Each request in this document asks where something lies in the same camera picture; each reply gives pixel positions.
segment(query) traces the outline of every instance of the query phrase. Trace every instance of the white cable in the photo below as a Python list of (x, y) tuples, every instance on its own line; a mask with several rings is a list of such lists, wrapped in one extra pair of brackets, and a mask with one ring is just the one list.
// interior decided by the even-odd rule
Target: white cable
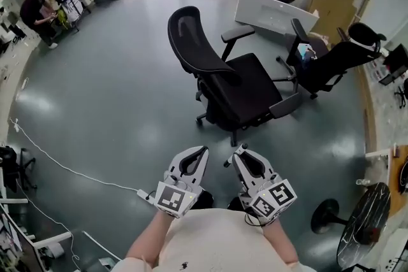
[[(72, 169), (63, 166), (61, 163), (59, 163), (57, 160), (55, 160), (51, 155), (49, 155), (48, 153), (46, 153), (46, 151), (44, 151), (42, 148), (40, 148), (36, 143), (34, 143), (34, 141), (27, 135), (27, 133), (23, 130), (23, 128), (21, 128), (21, 126), (17, 124), (17, 119), (16, 119), (16, 121), (14, 122), (13, 119), (10, 118), (10, 121), (14, 124), (14, 128), (15, 128), (15, 130), (16, 130), (17, 132), (22, 131), (23, 134), (24, 134), (24, 136), (25, 136), (39, 151), (43, 152), (50, 160), (54, 161), (54, 162), (55, 162), (56, 164), (58, 164), (62, 169), (68, 170), (69, 172), (72, 172), (72, 173), (74, 173), (74, 174), (76, 174), (76, 175), (78, 175), (78, 176), (85, 177), (86, 179), (90, 179), (90, 180), (92, 180), (92, 181), (94, 181), (94, 182), (102, 183), (103, 185), (115, 186), (115, 187), (122, 188), (122, 189), (133, 190), (134, 192), (138, 192), (138, 191), (139, 191), (138, 189), (134, 189), (134, 188), (131, 188), (131, 187), (120, 186), (120, 185), (117, 185), (116, 183), (106, 183), (106, 182), (102, 182), (101, 180), (98, 180), (98, 179), (89, 177), (89, 176), (87, 176), (87, 175), (84, 175), (83, 173), (77, 173), (76, 171), (73, 171)], [(44, 216), (46, 216), (47, 218), (49, 218), (52, 222), (54, 222), (54, 223), (56, 223), (56, 224), (62, 225), (69, 233), (71, 233), (71, 236), (72, 236), (72, 240), (71, 240), (72, 261), (74, 262), (75, 266), (76, 266), (79, 270), (81, 270), (81, 269), (79, 268), (79, 266), (78, 266), (78, 265), (76, 264), (76, 262), (75, 262), (75, 260), (79, 261), (80, 259), (79, 259), (79, 256), (77, 256), (77, 255), (74, 253), (74, 251), (73, 251), (73, 244), (74, 244), (74, 235), (73, 235), (73, 233), (72, 233), (64, 224), (55, 221), (53, 218), (49, 217), (47, 214), (45, 214), (44, 212), (42, 212), (42, 211), (33, 203), (33, 201), (31, 201), (31, 200), (28, 198), (27, 194), (23, 191), (23, 189), (22, 189), (22, 187), (20, 186), (20, 184), (19, 184), (18, 182), (17, 182), (17, 184), (18, 184), (18, 186), (20, 187), (21, 191), (23, 192), (24, 196), (27, 198), (27, 200), (28, 200), (38, 211), (40, 211)]]
[(44, 151), (42, 148), (40, 148), (36, 143), (34, 143), (34, 141), (26, 134), (26, 132), (23, 130), (23, 128), (21, 128), (21, 126), (17, 124), (17, 119), (16, 119), (16, 121), (14, 122), (13, 119), (10, 118), (10, 121), (14, 124), (14, 128), (16, 129), (16, 131), (18, 131), (18, 130), (20, 129), (20, 130), (23, 132), (23, 134), (26, 136), (26, 138), (27, 138), (38, 150), (40, 150), (41, 152), (43, 152), (48, 158), (50, 158), (51, 160), (53, 160), (53, 161), (54, 161), (56, 164), (58, 164), (61, 168), (65, 169), (65, 170), (68, 170), (68, 171), (70, 171), (70, 172), (72, 172), (72, 173), (74, 173), (74, 174), (76, 174), (76, 175), (78, 175), (78, 176), (82, 176), (82, 177), (85, 177), (85, 178), (87, 178), (87, 179), (93, 180), (94, 182), (102, 183), (103, 185), (115, 186), (115, 187), (122, 188), (122, 189), (133, 190), (134, 192), (138, 192), (138, 191), (139, 191), (139, 189), (134, 189), (134, 188), (131, 188), (131, 187), (120, 186), (120, 185), (117, 185), (116, 183), (106, 183), (106, 182), (102, 182), (101, 180), (98, 180), (98, 179), (95, 179), (95, 178), (86, 176), (86, 175), (84, 175), (83, 173), (77, 173), (76, 171), (73, 171), (72, 169), (63, 166), (61, 163), (59, 163), (57, 160), (55, 160), (53, 157), (51, 157), (51, 155), (49, 155), (48, 153), (46, 153), (46, 151)]
[(19, 184), (18, 182), (17, 182), (17, 185), (20, 187), (20, 190), (22, 191), (22, 193), (23, 193), (23, 195), (25, 196), (25, 198), (26, 198), (38, 211), (40, 211), (45, 217), (49, 218), (53, 223), (62, 225), (62, 226), (67, 230), (67, 232), (69, 232), (69, 233), (71, 234), (71, 237), (72, 237), (72, 239), (71, 239), (71, 253), (72, 253), (71, 259), (72, 259), (73, 263), (75, 264), (76, 268), (81, 271), (81, 268), (80, 268), (80, 267), (78, 266), (78, 264), (75, 262), (75, 260), (79, 261), (80, 258), (79, 258), (79, 256), (77, 256), (77, 255), (74, 253), (74, 250), (73, 250), (74, 234), (73, 234), (63, 223), (55, 221), (53, 218), (49, 217), (47, 214), (45, 214), (44, 212), (42, 212), (42, 211), (34, 204), (34, 202), (31, 201), (31, 200), (28, 198), (27, 194), (24, 192), (23, 188), (20, 186), (20, 184)]

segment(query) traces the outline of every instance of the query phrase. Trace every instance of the cardboard box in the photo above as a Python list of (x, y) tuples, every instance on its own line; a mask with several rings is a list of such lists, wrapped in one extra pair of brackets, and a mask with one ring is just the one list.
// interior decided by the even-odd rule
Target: cardboard box
[(344, 31), (348, 30), (356, 8), (353, 6), (354, 0), (312, 0), (309, 13), (314, 10), (319, 12), (319, 20), (311, 30), (328, 37), (329, 42), (337, 44), (341, 38), (337, 28), (341, 27)]

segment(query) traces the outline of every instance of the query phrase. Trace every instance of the office chair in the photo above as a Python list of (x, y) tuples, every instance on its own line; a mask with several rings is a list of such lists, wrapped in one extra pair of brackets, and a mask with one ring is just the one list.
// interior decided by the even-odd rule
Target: office chair
[(26, 175), (26, 169), (31, 164), (34, 164), (36, 159), (31, 158), (28, 162), (24, 163), (24, 152), (28, 152), (26, 148), (21, 149), (20, 162), (17, 163), (17, 154), (11, 147), (0, 147), (0, 166), (3, 169), (3, 182), (13, 192), (17, 192), (18, 177), (20, 177), (21, 187), (24, 190), (28, 190), (28, 187), (25, 186), (26, 182), (32, 189), (37, 188), (37, 186), (30, 182), (28, 176)]
[(356, 264), (351, 266), (350, 268), (344, 269), (343, 272), (353, 272), (354, 268), (359, 268), (360, 270), (364, 271), (364, 272), (375, 272), (375, 269), (369, 269), (366, 268), (365, 266), (362, 266), (360, 264)]
[(400, 109), (405, 108), (407, 104), (405, 99), (408, 99), (408, 79), (404, 81), (403, 88), (401, 89), (401, 86), (398, 86), (398, 92), (394, 92), (394, 95), (401, 97)]
[[(342, 79), (347, 69), (378, 58), (381, 55), (379, 52), (381, 41), (386, 40), (384, 35), (375, 33), (367, 25), (355, 23), (349, 27), (349, 35), (342, 29), (337, 29), (342, 41), (328, 50), (323, 40), (306, 35), (297, 18), (294, 18), (291, 23), (296, 35), (285, 35), (289, 56), (286, 62), (280, 56), (276, 60), (289, 71), (290, 76), (287, 80), (297, 80), (303, 88), (310, 92), (311, 99), (315, 99), (316, 93), (320, 90), (331, 91), (333, 86)], [(298, 51), (300, 43), (310, 44), (316, 52), (317, 59), (308, 63), (303, 62)], [(336, 80), (333, 84), (328, 84), (334, 76), (337, 76)]]
[(200, 11), (187, 6), (175, 11), (168, 21), (170, 45), (184, 70), (197, 79), (196, 100), (207, 112), (198, 116), (202, 125), (206, 118), (225, 131), (232, 132), (231, 146), (237, 145), (237, 130), (258, 126), (273, 118), (293, 112), (302, 103), (298, 84), (293, 94), (283, 99), (254, 54), (246, 54), (227, 61), (235, 42), (254, 34), (251, 26), (241, 26), (225, 32), (221, 39), (226, 48), (220, 58), (205, 37)]

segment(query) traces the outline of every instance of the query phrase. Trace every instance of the black shirt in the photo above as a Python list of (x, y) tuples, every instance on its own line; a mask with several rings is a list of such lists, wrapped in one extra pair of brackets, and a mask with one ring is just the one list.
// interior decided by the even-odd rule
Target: black shirt
[(24, 24), (31, 29), (35, 26), (36, 20), (43, 19), (43, 15), (40, 13), (41, 7), (44, 5), (45, 0), (25, 0), (20, 9), (20, 17)]

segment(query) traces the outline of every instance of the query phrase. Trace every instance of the person's arm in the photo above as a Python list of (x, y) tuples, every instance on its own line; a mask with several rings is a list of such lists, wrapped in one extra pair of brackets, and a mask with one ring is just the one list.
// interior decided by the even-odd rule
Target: person's arm
[(278, 218), (270, 225), (263, 227), (262, 230), (265, 238), (287, 265), (298, 263), (299, 258), (295, 246), (284, 232)]
[(41, 25), (41, 24), (47, 23), (47, 22), (53, 20), (55, 17), (57, 17), (56, 14), (51, 14), (50, 16), (48, 16), (47, 18), (44, 18), (42, 20), (36, 20), (34, 22), (34, 25)]
[(126, 257), (144, 259), (153, 268), (173, 219), (169, 214), (157, 211), (152, 222), (132, 244)]

